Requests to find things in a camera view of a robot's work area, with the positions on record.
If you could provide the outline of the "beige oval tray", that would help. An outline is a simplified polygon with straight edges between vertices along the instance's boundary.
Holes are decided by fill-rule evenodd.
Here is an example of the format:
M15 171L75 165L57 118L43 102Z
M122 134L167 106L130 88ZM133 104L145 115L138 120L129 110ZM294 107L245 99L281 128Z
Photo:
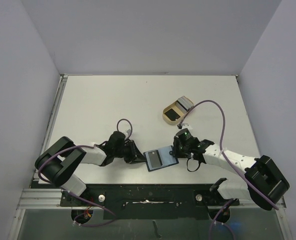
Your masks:
M167 106L167 107L165 107L164 109L163 109L163 112L162 112L162 117L163 117L163 120L167 123L167 124L169 124L169 125L177 125L182 119L183 119L183 117L186 115L186 113L183 113L183 112L181 112L176 106L175 106L175 102L176 101L174 101L173 103L171 103L169 106ZM167 111L167 110L169 110L169 109L173 109L175 112L177 112L179 115L180 115L180 118L178 119L178 120L176 120L176 121L170 121L165 115L164 115L164 113Z

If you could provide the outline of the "blue card holder wallet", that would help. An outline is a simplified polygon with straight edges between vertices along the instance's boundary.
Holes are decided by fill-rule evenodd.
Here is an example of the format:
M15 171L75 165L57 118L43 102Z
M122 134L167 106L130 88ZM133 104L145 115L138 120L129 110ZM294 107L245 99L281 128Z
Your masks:
M149 172L174 166L179 163L178 159L172 156L173 146L165 146L159 149L146 151L143 155L146 158L146 165Z

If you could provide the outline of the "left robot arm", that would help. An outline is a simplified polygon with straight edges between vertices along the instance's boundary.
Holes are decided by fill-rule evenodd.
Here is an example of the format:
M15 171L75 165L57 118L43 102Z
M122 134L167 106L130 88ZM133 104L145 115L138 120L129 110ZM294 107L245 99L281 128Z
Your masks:
M127 164L146 162L146 157L129 136L114 131L107 141L91 145L75 145L63 136L37 158L35 168L43 181L72 193L72 200L82 206L88 203L90 193L86 184L74 174L77 167L80 164L105 167L114 159L123 159Z

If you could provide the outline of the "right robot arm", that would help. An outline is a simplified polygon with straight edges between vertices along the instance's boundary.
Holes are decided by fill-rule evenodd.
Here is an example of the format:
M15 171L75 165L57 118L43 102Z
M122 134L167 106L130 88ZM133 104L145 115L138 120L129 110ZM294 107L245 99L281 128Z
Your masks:
M180 159L197 160L200 165L220 167L243 180L235 182L221 178L212 185L210 198L218 205L230 199L252 200L260 208L270 211L278 208L278 201L290 188L270 157L250 157L223 149L210 140L198 140L186 128L174 136L171 154Z

